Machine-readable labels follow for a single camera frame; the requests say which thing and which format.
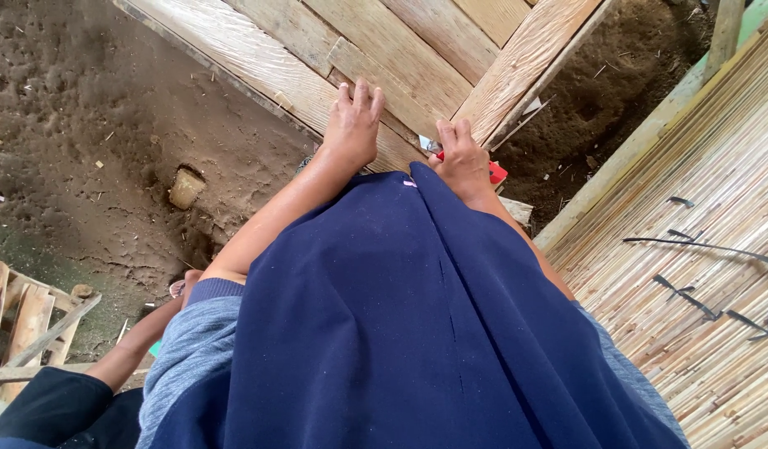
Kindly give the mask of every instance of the left hand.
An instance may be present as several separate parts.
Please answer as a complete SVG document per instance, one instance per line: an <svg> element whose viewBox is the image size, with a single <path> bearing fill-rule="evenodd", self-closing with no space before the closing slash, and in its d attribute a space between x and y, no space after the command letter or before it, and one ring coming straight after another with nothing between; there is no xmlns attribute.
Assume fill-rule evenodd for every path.
<svg viewBox="0 0 768 449"><path fill-rule="evenodd" d="M365 78L359 78L351 101L348 84L339 85L326 136L315 159L331 160L331 165L345 168L351 175L376 159L376 137L385 98L377 87L371 100L369 89Z"/></svg>

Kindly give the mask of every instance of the hand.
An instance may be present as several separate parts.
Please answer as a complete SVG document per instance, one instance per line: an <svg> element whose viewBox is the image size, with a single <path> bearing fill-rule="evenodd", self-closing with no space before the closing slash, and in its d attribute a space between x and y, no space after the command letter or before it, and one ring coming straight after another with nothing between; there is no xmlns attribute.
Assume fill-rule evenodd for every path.
<svg viewBox="0 0 768 449"><path fill-rule="evenodd" d="M479 209L480 203L497 196L489 182L489 152L472 139L470 121L466 118L455 126L440 120L437 131L445 160L432 154L429 166L469 208Z"/></svg>
<svg viewBox="0 0 768 449"><path fill-rule="evenodd" d="M378 123L385 98L377 87L370 100L369 89L365 78L359 78L351 101L348 84L343 82L339 85L338 99L331 106L326 136L315 159L331 160L330 165L346 168L351 175L376 159Z"/></svg>

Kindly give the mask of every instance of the navy blue skirt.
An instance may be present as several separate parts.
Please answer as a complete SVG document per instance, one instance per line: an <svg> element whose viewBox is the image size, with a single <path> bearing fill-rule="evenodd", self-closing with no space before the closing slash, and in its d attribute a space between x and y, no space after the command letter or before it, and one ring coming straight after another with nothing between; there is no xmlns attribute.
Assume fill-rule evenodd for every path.
<svg viewBox="0 0 768 449"><path fill-rule="evenodd" d="M354 178L251 264L230 369L155 445L686 446L515 230L412 176Z"/></svg>

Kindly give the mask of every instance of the red handle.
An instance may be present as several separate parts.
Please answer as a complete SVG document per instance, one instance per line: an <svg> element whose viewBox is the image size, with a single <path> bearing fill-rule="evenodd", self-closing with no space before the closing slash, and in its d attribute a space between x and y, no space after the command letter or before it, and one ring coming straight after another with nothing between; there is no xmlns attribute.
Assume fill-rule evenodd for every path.
<svg viewBox="0 0 768 449"><path fill-rule="evenodd" d="M445 160L445 151L444 149L439 152L437 155L437 158L439 160ZM489 161L489 182L492 184L497 184L501 180L506 179L506 177L509 175L509 172L503 169L503 167L499 166L498 164Z"/></svg>

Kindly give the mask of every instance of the bamboo mat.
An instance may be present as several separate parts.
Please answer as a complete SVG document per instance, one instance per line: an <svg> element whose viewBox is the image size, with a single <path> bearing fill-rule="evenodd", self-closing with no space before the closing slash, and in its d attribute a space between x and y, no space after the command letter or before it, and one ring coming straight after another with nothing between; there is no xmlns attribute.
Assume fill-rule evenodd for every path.
<svg viewBox="0 0 768 449"><path fill-rule="evenodd" d="M768 323L768 28L728 63L647 156L548 254L582 305L658 388L694 448L768 447L768 338L653 281L661 274L710 310ZM695 207L668 201L671 196Z"/></svg>

